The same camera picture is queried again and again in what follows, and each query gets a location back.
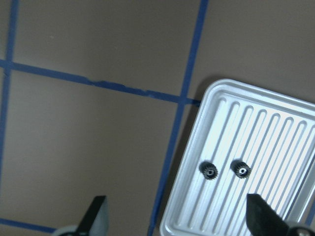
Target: small gear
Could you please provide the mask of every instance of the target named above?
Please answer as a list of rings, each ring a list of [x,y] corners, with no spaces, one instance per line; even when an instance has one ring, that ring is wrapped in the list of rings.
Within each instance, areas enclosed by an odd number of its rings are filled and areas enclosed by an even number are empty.
[[[203,164],[201,172],[203,173],[205,179],[208,180],[215,179],[218,176],[218,170],[216,166],[210,162],[206,162]]]
[[[242,161],[235,164],[233,171],[238,178],[247,178],[252,172],[251,168]]]

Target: black gear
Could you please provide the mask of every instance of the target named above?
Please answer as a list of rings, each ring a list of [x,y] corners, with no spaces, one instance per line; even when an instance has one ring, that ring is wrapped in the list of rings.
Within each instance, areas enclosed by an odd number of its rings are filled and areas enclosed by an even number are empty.
[[[235,164],[233,171],[238,178],[247,178],[252,172],[251,168],[242,161]]]
[[[201,172],[203,173],[203,176],[205,179],[212,180],[215,179],[218,176],[218,170],[216,166],[212,163],[205,163],[202,166]]]

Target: blue tape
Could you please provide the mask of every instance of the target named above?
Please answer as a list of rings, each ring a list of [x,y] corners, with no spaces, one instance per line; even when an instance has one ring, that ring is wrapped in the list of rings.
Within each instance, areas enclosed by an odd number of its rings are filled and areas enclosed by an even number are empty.
[[[13,63],[12,69],[31,73],[31,74],[71,81],[71,82],[80,83],[84,85],[90,85],[90,86],[95,86],[95,87],[100,87],[100,88],[105,88],[105,89],[110,89],[110,90],[115,90],[115,91],[120,91],[120,92],[131,93],[131,94],[135,94],[139,96],[155,98],[155,99],[164,100],[168,102],[178,103],[179,101],[179,96],[176,96],[176,95],[171,95],[171,94],[167,94],[163,92],[156,92],[156,91],[151,91],[151,90],[142,90],[139,88],[131,88],[122,84],[117,84],[117,83],[108,82],[108,81],[91,81],[84,76],[73,75],[69,73],[39,68],[39,67],[20,64],[20,63]]]
[[[191,98],[186,98],[186,104],[191,104],[194,105],[196,107],[200,106],[201,101],[199,100],[195,100],[195,99],[191,99]]]
[[[2,85],[2,100],[1,100],[2,102],[1,102],[1,116],[0,116],[0,177],[1,177],[1,171],[2,171],[5,126],[6,126],[9,90],[10,90],[11,64],[12,64],[13,49],[14,49],[14,42],[15,42],[18,6],[19,6],[19,1],[13,0],[11,3],[11,10],[10,10],[9,31],[8,31],[8,40],[7,40],[6,55],[5,55],[6,62],[1,60],[1,63],[4,65],[4,77],[3,77],[3,85]]]
[[[4,68],[4,67],[6,67],[6,66],[7,66],[6,61],[0,59],[0,67]]]
[[[23,222],[19,222],[19,221],[13,221],[13,220],[7,220],[7,219],[2,219],[2,218],[0,218],[0,224],[18,227],[18,228],[23,228],[23,229],[28,229],[28,230],[40,231],[40,232],[49,233],[49,234],[53,233],[56,230],[54,228],[50,228],[50,227],[46,227],[46,226],[33,225],[33,224],[28,224],[28,223],[23,223]]]
[[[195,25],[195,29],[193,33],[192,43],[190,47],[189,57],[188,57],[187,65],[186,65],[186,71],[185,71],[185,76],[183,80],[180,101],[177,106],[175,120],[173,123],[173,129],[172,129],[170,141],[167,147],[166,157],[163,164],[159,185],[157,188],[156,199],[155,199],[153,211],[151,214],[150,225],[148,229],[148,236],[151,236],[153,234],[154,228],[157,223],[158,210],[162,201],[165,185],[167,182],[167,177],[168,177],[169,169],[170,169],[173,154],[174,154],[176,140],[179,134],[185,105],[187,102],[195,102],[195,100],[193,99],[187,100],[187,94],[188,94],[188,90],[190,86],[191,76],[192,76],[192,72],[193,72],[193,68],[194,68],[194,64],[196,60],[198,47],[199,47],[199,42],[201,38],[202,28],[204,25],[207,6],[208,6],[208,0],[201,0],[199,12],[197,16],[197,21],[196,21],[196,25]]]

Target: aluminum baking tray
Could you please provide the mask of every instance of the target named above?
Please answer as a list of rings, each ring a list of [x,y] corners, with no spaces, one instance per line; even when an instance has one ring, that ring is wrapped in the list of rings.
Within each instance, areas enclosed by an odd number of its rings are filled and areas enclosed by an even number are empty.
[[[315,188],[315,105],[230,79],[206,91],[160,225],[162,236],[249,236],[246,194],[300,222]],[[231,170],[236,160],[248,178]],[[213,163],[206,180],[199,167]]]

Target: gear teeth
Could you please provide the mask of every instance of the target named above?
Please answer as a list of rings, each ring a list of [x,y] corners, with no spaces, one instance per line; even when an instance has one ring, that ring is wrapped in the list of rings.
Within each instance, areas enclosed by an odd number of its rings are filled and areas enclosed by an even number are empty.
[[[233,169],[238,178],[248,178],[252,172],[251,168],[245,162],[238,162]]]
[[[205,177],[205,179],[208,179],[208,180],[213,180],[218,176],[218,170],[216,166],[210,162],[204,164],[201,172],[203,173],[203,176]]]

